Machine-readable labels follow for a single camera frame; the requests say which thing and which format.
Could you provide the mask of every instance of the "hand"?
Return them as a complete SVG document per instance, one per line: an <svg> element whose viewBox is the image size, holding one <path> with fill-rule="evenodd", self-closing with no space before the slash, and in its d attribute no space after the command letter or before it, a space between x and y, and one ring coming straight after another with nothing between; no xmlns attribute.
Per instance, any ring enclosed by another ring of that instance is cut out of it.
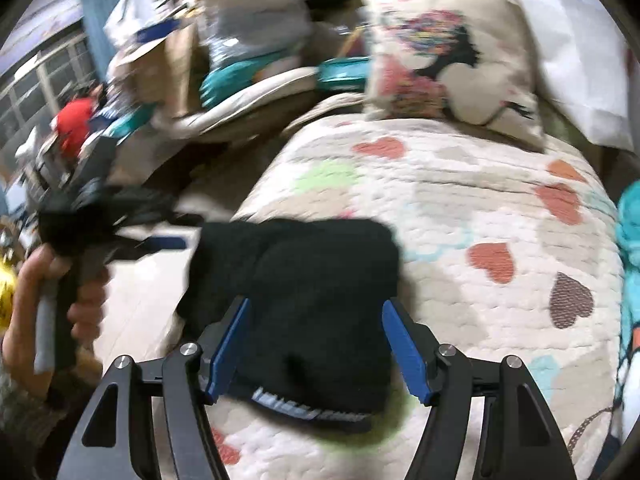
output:
<svg viewBox="0 0 640 480"><path fill-rule="evenodd" d="M40 301L40 285L44 280L60 279L70 269L70 262L56 256L49 245L39 247L24 263L14 294L11 323L2 341L2 360L11 377L27 392L45 399L53 374L35 374L36 311ZM104 286L109 281L107 269L92 282L78 289L78 300L71 305L67 317L73 323L71 335L85 346L100 335Z"/></svg>

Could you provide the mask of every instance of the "yellow object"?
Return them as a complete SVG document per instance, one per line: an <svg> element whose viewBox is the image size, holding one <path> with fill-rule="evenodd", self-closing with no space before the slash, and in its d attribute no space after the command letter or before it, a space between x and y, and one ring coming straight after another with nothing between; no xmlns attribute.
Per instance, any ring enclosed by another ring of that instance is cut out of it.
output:
<svg viewBox="0 0 640 480"><path fill-rule="evenodd" d="M14 310L14 292L18 277L11 266L0 261L0 330L9 328Z"/></svg>

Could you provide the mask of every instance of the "window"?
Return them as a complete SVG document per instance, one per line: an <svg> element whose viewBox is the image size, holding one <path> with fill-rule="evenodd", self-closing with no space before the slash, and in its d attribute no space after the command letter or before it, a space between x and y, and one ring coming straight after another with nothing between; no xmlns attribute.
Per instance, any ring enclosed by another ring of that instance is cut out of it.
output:
<svg viewBox="0 0 640 480"><path fill-rule="evenodd" d="M20 108L20 113L24 120L28 121L29 118L33 117L46 105L47 102L44 99L44 94L40 86L35 86L20 99L18 108Z"/></svg>
<svg viewBox="0 0 640 480"><path fill-rule="evenodd" d="M40 141L49 135L54 112L64 105L62 92L95 77L86 38L73 32L31 57L0 88L0 162L9 172L16 170L15 150L34 126Z"/></svg>
<svg viewBox="0 0 640 480"><path fill-rule="evenodd" d="M76 73L74 72L73 67L68 64L65 65L53 73L49 74L49 82L51 83L51 89L56 97L60 97L60 93L63 91L65 86L70 82L73 83L73 86L78 82L76 79Z"/></svg>
<svg viewBox="0 0 640 480"><path fill-rule="evenodd" d="M47 59L45 63L45 67L48 73L55 72L62 66L68 65L71 63L71 58L69 57L69 52L67 49L60 50L55 53L52 57Z"/></svg>
<svg viewBox="0 0 640 480"><path fill-rule="evenodd" d="M38 80L38 74L36 74L35 70L31 70L23 78L18 79L18 81L14 83L15 94L18 96L18 99L20 99L21 96L25 95L39 84L40 81Z"/></svg>

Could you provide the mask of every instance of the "quilted bedspread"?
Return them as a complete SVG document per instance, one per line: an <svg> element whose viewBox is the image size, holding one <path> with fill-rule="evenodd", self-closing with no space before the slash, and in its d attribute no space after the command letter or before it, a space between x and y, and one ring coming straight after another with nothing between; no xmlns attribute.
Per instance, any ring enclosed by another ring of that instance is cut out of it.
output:
<svg viewBox="0 0 640 480"><path fill-rule="evenodd" d="M543 153L431 120L331 116L300 130L238 217L375 218L402 250L401 299L440 342L500 361L519 355L587 478L610 422L622 266L616 209L580 153ZM228 399L209 408L232 480L404 478L429 409L397 374L373 430L294 430ZM459 479L471 478L475 399Z"/></svg>

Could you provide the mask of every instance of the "teal fabric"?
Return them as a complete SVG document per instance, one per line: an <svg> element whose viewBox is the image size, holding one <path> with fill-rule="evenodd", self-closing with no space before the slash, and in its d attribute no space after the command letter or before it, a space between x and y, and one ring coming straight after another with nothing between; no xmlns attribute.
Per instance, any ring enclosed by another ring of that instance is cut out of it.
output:
<svg viewBox="0 0 640 480"><path fill-rule="evenodd" d="M623 359L633 328L640 324L640 181L626 188L620 197L616 237L625 269L620 313L620 359Z"/></svg>
<svg viewBox="0 0 640 480"><path fill-rule="evenodd" d="M113 139L126 139L141 126L147 124L154 114L155 104L142 105L119 118L105 130L104 135Z"/></svg>
<svg viewBox="0 0 640 480"><path fill-rule="evenodd" d="M364 92L369 57L330 59L318 67L318 88L332 92Z"/></svg>
<svg viewBox="0 0 640 480"><path fill-rule="evenodd" d="M284 51L274 52L238 61L210 72L200 87L202 107L211 110L233 94L251 86L257 72L286 55Z"/></svg>

